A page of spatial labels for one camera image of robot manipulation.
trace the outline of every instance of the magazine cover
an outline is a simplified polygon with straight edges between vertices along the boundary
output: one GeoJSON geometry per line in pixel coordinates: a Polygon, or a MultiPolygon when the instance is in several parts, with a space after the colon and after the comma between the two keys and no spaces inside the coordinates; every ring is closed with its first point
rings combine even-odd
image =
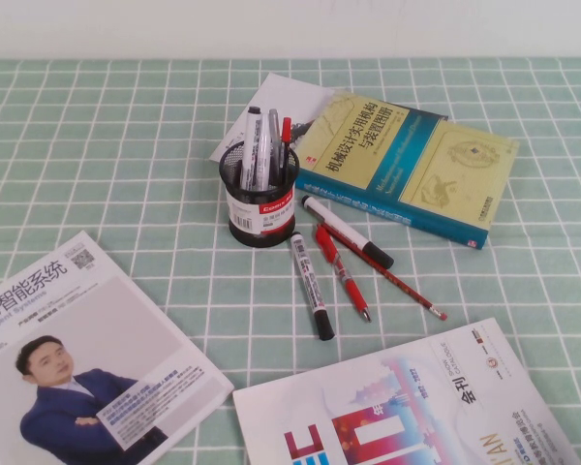
{"type": "Polygon", "coordinates": [[[234,392],[252,465],[576,465],[495,319],[234,392]]]}
{"type": "Polygon", "coordinates": [[[85,232],[0,285],[0,465],[150,464],[232,389],[85,232]]]}

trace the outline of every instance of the marker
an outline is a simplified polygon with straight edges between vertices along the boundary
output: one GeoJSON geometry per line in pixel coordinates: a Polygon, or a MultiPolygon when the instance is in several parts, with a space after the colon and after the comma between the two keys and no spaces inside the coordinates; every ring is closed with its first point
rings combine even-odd
{"type": "Polygon", "coordinates": [[[259,141],[260,108],[250,107],[247,114],[241,162],[241,189],[252,190],[259,141]]]}
{"type": "Polygon", "coordinates": [[[440,320],[444,320],[444,321],[447,320],[446,313],[440,311],[429,300],[422,297],[417,291],[415,291],[413,288],[411,288],[410,286],[405,284],[401,279],[397,278],[392,273],[390,273],[385,268],[383,268],[380,264],[376,263],[374,260],[372,260],[370,257],[368,257],[365,253],[363,253],[361,251],[361,249],[359,249],[359,247],[357,247],[355,244],[353,244],[347,237],[344,237],[342,234],[340,234],[338,231],[331,228],[326,223],[324,223],[323,226],[327,230],[328,233],[330,233],[336,239],[338,239],[340,242],[342,242],[347,247],[349,247],[351,249],[351,251],[353,253],[355,253],[361,260],[363,260],[368,265],[373,267],[376,271],[378,271],[380,274],[382,274],[387,281],[389,281],[391,284],[393,284],[394,286],[399,288],[402,292],[407,294],[409,297],[411,297],[417,303],[421,304],[426,310],[428,310],[430,313],[435,315],[440,320]]]}
{"type": "Polygon", "coordinates": [[[271,133],[269,132],[269,118],[260,120],[259,154],[256,159],[256,186],[255,191],[269,189],[269,164],[271,163],[271,133]]]}
{"type": "Polygon", "coordinates": [[[280,120],[278,110],[272,108],[269,111],[269,131],[271,132],[271,183],[281,183],[280,169],[282,168],[282,142],[280,140],[280,120]]]}
{"type": "Polygon", "coordinates": [[[290,248],[294,254],[297,266],[299,266],[299,269],[301,270],[303,285],[306,288],[306,294],[310,300],[312,313],[314,314],[314,319],[317,323],[319,338],[321,341],[328,341],[335,336],[335,333],[333,332],[333,328],[329,322],[329,316],[327,315],[325,303],[322,300],[321,290],[317,283],[317,276],[315,275],[314,267],[312,266],[312,262],[310,261],[310,257],[306,251],[306,244],[300,232],[295,231],[290,236],[290,248]]]}
{"type": "Polygon", "coordinates": [[[341,235],[345,236],[353,244],[359,247],[359,249],[364,254],[377,262],[383,268],[388,269],[394,264],[394,259],[388,256],[372,241],[368,240],[366,237],[354,230],[351,226],[347,225],[344,221],[342,221],[342,219],[340,219],[322,203],[318,202],[314,197],[305,196],[301,200],[301,204],[306,210],[315,215],[319,221],[325,223],[341,235]]]}
{"type": "Polygon", "coordinates": [[[282,122],[282,143],[284,144],[284,156],[282,157],[282,176],[284,184],[289,179],[289,156],[291,155],[292,121],[284,118],[282,122]]]}
{"type": "Polygon", "coordinates": [[[347,291],[347,294],[349,295],[355,310],[357,310],[357,313],[359,313],[359,315],[363,317],[366,322],[372,322],[370,313],[368,313],[368,305],[366,304],[366,300],[364,300],[364,297],[359,291],[357,284],[352,279],[351,273],[342,263],[340,253],[336,248],[336,244],[333,243],[329,232],[327,232],[323,225],[317,226],[317,243],[321,247],[322,252],[325,255],[325,259],[329,263],[333,264],[334,268],[336,268],[336,274],[340,278],[342,285],[345,287],[345,290],[347,291]]]}

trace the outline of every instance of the white wall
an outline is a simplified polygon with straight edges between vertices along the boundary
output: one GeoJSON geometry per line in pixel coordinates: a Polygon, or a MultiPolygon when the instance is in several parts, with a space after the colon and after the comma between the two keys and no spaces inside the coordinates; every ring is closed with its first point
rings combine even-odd
{"type": "Polygon", "coordinates": [[[0,0],[0,57],[581,55],[581,0],[0,0]]]}

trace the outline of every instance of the man in suit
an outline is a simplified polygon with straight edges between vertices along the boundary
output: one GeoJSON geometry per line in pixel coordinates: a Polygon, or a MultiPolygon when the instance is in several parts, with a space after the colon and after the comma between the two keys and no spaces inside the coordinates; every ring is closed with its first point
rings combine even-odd
{"type": "Polygon", "coordinates": [[[122,450],[96,415],[136,381],[94,369],[73,375],[62,342],[42,336],[21,348],[15,363],[37,385],[37,401],[21,419],[21,436],[67,465],[136,465],[168,437],[152,428],[122,450]]]}

